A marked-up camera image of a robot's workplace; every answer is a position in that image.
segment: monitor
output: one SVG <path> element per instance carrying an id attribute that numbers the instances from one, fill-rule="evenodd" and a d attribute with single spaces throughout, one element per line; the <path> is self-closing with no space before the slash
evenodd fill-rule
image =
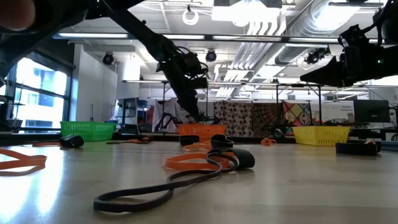
<path id="1" fill-rule="evenodd" d="M 389 123 L 387 100 L 354 100 L 354 117 L 358 123 Z"/>

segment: green basket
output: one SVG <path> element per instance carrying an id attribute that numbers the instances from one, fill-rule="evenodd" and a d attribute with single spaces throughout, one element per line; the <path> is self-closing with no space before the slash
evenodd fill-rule
<path id="1" fill-rule="evenodd" d="M 61 121 L 62 136 L 80 135 L 85 141 L 105 141 L 112 139 L 116 124 L 85 121 Z"/>

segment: plastic basket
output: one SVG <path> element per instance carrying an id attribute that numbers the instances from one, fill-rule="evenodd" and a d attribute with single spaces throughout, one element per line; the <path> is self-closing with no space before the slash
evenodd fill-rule
<path id="1" fill-rule="evenodd" d="M 225 134 L 225 125 L 221 124 L 180 124 L 180 136 L 196 135 L 200 142 L 210 140 L 215 134 Z"/>
<path id="2" fill-rule="evenodd" d="M 105 141 L 112 139 L 116 124 L 83 121 L 62 121 L 62 136 L 80 135 L 85 141 Z"/>
<path id="3" fill-rule="evenodd" d="M 346 143 L 350 127 L 306 126 L 293 127 L 294 137 L 298 144 L 313 146 L 335 146 Z"/>

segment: orange basket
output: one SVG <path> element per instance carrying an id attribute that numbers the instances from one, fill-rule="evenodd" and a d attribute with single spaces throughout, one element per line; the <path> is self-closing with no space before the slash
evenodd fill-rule
<path id="1" fill-rule="evenodd" d="M 215 134 L 225 134 L 225 125 L 221 124 L 180 124 L 178 126 L 180 136 L 196 135 L 200 142 L 210 140 Z"/>

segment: finger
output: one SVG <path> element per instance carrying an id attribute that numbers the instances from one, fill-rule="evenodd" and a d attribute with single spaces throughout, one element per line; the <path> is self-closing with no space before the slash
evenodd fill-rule
<path id="1" fill-rule="evenodd" d="M 23 30 L 30 27 L 34 20 L 33 0 L 0 0 L 0 26 Z"/>

